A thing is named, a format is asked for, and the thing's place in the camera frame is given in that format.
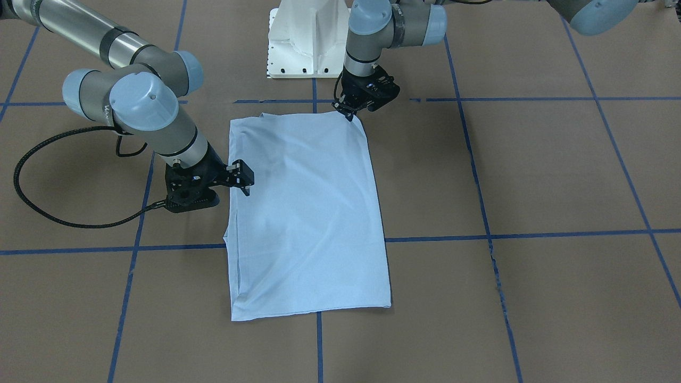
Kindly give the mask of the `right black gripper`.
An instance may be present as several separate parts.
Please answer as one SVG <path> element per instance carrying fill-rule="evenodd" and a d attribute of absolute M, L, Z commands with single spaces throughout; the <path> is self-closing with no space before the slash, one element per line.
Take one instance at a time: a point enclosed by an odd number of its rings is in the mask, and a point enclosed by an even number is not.
<path fill-rule="evenodd" d="M 250 196 L 253 170 L 241 159 L 226 166 L 209 143 L 192 143 L 165 156 L 166 192 L 202 191 L 214 185 L 238 188 Z"/>

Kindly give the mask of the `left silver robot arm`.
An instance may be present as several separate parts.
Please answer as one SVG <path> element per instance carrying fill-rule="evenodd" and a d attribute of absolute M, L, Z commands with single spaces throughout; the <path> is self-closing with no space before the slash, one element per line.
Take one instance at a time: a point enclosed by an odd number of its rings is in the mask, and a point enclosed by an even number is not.
<path fill-rule="evenodd" d="M 435 45 L 447 31 L 443 1 L 355 1 L 348 17 L 343 69 L 334 85 L 333 107 L 348 121 L 360 111 L 377 111 L 400 87 L 379 65 L 382 51 Z M 597 36 L 623 21 L 636 1 L 549 1 L 582 36 Z"/>

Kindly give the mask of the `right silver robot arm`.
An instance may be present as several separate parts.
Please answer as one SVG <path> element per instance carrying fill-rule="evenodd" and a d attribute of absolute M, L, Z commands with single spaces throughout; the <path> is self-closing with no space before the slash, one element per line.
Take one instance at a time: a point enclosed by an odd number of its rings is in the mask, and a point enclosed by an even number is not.
<path fill-rule="evenodd" d="M 189 204 L 214 185 L 248 194 L 253 171 L 226 165 L 179 104 L 204 80 L 187 51 L 167 52 L 76 1 L 2 1 L 3 20 L 22 20 L 97 56 L 109 72 L 80 69 L 64 80 L 67 107 L 91 121 L 139 136 L 167 165 L 168 194 Z"/>

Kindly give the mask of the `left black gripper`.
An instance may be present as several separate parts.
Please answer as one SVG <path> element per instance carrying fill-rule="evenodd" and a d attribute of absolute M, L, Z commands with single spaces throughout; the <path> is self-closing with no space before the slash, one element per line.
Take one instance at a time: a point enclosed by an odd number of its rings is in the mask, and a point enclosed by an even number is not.
<path fill-rule="evenodd" d="M 349 122 L 357 112 L 367 109 L 377 111 L 399 95 L 401 88 L 380 65 L 375 65 L 369 76 L 356 76 L 344 68 L 339 77 L 342 92 L 339 101 L 331 103 L 333 108 Z"/>

